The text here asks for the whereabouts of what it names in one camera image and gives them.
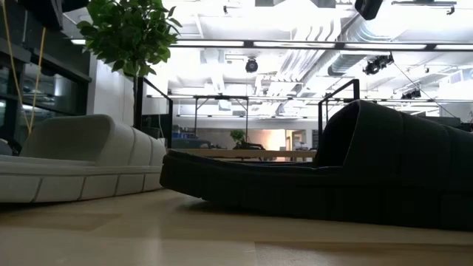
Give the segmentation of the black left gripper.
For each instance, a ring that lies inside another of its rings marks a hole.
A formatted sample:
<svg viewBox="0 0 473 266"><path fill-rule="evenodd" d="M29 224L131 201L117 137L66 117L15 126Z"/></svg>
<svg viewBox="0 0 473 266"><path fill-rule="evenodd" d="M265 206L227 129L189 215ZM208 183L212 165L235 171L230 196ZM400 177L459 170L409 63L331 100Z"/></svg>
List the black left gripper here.
<svg viewBox="0 0 473 266"><path fill-rule="evenodd" d="M63 12L86 7L89 0L18 0L18 3L30 11L44 27L58 31L63 27Z"/></svg>

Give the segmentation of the black framed glass partition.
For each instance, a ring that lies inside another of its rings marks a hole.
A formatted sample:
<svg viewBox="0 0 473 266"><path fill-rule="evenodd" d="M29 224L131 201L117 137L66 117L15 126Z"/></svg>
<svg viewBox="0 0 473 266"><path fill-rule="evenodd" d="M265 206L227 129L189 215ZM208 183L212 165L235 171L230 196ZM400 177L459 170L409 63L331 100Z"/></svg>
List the black framed glass partition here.
<svg viewBox="0 0 473 266"><path fill-rule="evenodd" d="M90 54L61 31L34 21L9 20L12 55L0 21L0 138L20 145L26 122L37 126L50 117L84 115Z"/></svg>

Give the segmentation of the black metal workbench frame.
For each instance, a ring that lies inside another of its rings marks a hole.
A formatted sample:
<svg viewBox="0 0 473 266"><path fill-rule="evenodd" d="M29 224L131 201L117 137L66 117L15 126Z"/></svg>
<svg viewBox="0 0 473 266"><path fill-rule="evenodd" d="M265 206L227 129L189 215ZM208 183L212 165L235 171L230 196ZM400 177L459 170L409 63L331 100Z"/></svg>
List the black metal workbench frame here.
<svg viewBox="0 0 473 266"><path fill-rule="evenodd" d="M236 100L240 106L243 107L243 109L246 111L246 116L245 116L245 142L248 142L248 108L249 108L249 97L248 96L234 96L234 95L193 95L191 96L195 100L195 108L194 108L194 135L197 136L197 114L198 114L198 109L204 105L209 99L213 100ZM204 99L203 103L201 105L198 105L198 100L199 99ZM239 101L240 100L245 100L246 105L243 106Z"/></svg>

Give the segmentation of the leafy green plant black pot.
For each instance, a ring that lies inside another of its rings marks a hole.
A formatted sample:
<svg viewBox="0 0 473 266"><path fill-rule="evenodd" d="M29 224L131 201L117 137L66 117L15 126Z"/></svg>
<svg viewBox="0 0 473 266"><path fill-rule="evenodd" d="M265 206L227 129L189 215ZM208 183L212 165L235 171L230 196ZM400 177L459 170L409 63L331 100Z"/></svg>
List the leafy green plant black pot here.
<svg viewBox="0 0 473 266"><path fill-rule="evenodd" d="M144 78L167 62L182 24L163 0L90 0L89 21L77 23L86 51L133 81L133 127L142 129Z"/></svg>

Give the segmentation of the long ceiling light strip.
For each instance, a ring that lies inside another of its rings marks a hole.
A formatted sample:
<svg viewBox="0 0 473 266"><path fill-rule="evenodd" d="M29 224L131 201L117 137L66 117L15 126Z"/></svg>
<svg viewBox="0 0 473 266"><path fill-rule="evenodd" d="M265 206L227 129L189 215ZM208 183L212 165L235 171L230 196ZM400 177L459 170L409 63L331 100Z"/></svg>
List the long ceiling light strip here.
<svg viewBox="0 0 473 266"><path fill-rule="evenodd" d="M287 49L338 50L373 52L473 52L473 43L401 43L401 42L342 42L342 41L263 41L179 39L172 48L231 48L231 49Z"/></svg>

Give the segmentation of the light grey rubber slide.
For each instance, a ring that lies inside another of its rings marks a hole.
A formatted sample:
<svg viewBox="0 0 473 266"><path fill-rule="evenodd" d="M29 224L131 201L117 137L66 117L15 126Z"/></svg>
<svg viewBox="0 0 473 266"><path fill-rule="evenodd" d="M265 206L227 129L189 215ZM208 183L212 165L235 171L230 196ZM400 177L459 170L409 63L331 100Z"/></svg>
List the light grey rubber slide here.
<svg viewBox="0 0 473 266"><path fill-rule="evenodd" d="M0 203L75 202L160 189L163 142L108 115L49 118L0 155Z"/></svg>

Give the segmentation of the wooden shelf with black frame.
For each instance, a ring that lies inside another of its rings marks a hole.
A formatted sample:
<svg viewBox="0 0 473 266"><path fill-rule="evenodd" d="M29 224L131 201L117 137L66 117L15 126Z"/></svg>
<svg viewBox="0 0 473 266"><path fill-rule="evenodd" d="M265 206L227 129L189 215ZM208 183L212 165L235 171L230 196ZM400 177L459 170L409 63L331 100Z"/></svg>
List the wooden shelf with black frame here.
<svg viewBox="0 0 473 266"><path fill-rule="evenodd" d="M138 87L143 89L144 85L149 85L152 89L156 90L162 97L164 97L169 102L169 125L172 126L172 119L173 119L173 104L174 101L168 96L161 92L151 81L146 78L138 78ZM344 99L335 99L334 96L346 89L347 87L351 86L353 88L353 97L352 98L344 98ZM321 121L321 108L323 103L328 101L342 101L344 103L349 103L353 100L360 99L360 81L359 79L352 79L348 81L346 84L339 87L336 91L330 93L326 97L322 98L318 102L319 107L319 118L318 118L318 126L319 126L319 137L321 137L323 132L323 125ZM201 157L215 157L215 158L240 158L243 160L245 157L289 157L289 158L308 158L314 157L316 155L316 151L271 151L271 150L256 150L256 149L173 149L172 148L172 137L171 137L171 130L168 130L169 139L167 140L168 148L166 151L179 151L187 154L195 154Z"/></svg>

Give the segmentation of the small green potted plant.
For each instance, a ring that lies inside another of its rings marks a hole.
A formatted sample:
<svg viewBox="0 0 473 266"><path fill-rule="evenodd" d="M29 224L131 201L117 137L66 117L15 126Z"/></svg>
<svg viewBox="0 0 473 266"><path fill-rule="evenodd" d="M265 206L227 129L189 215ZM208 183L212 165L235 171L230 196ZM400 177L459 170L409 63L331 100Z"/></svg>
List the small green potted plant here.
<svg viewBox="0 0 473 266"><path fill-rule="evenodd" d="M246 144L246 134L241 129L234 129L231 130L230 136L232 140L235 142L234 149L243 149Z"/></svg>

